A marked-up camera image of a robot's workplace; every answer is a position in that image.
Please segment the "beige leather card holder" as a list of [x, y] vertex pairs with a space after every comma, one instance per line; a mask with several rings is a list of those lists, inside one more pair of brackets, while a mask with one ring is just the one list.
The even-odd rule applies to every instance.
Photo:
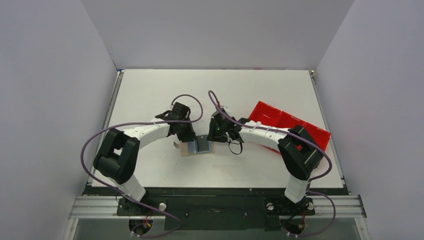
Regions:
[[195, 155], [205, 155], [205, 154], [214, 154], [215, 153], [215, 145], [212, 141], [209, 141], [209, 140], [208, 141], [209, 141], [210, 151], [203, 152], [203, 153], [197, 153], [197, 148], [196, 148], [197, 136], [194, 139], [194, 141], [189, 141], [189, 142], [181, 142], [180, 141], [180, 142], [174, 142], [173, 143], [174, 147], [179, 149], [180, 155], [182, 157], [195, 156]]

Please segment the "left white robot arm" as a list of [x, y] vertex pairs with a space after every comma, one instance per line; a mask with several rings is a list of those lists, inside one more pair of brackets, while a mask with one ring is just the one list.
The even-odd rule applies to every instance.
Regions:
[[183, 143], [194, 141], [196, 133], [190, 122], [190, 113], [188, 106], [176, 102], [171, 110], [156, 115], [147, 125], [107, 131], [93, 166], [132, 198], [129, 208], [136, 215], [143, 215], [149, 210], [149, 201], [144, 197], [147, 191], [134, 175], [139, 150], [172, 135]]

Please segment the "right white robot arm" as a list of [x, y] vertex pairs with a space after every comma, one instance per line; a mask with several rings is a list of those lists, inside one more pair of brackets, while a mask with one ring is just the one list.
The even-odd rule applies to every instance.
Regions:
[[312, 173], [323, 158], [320, 151], [300, 138], [316, 143], [300, 125], [273, 128], [247, 118], [236, 121], [219, 111], [212, 114], [207, 135], [207, 140], [211, 142], [255, 143], [279, 151], [289, 173], [285, 197], [282, 199], [282, 207], [289, 214], [296, 213], [302, 207]]

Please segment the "dark grey credit card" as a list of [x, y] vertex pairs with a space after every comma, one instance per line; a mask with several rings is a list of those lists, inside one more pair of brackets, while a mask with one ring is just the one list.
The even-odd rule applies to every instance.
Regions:
[[196, 152], [206, 153], [210, 151], [210, 144], [207, 135], [199, 135], [196, 137]]

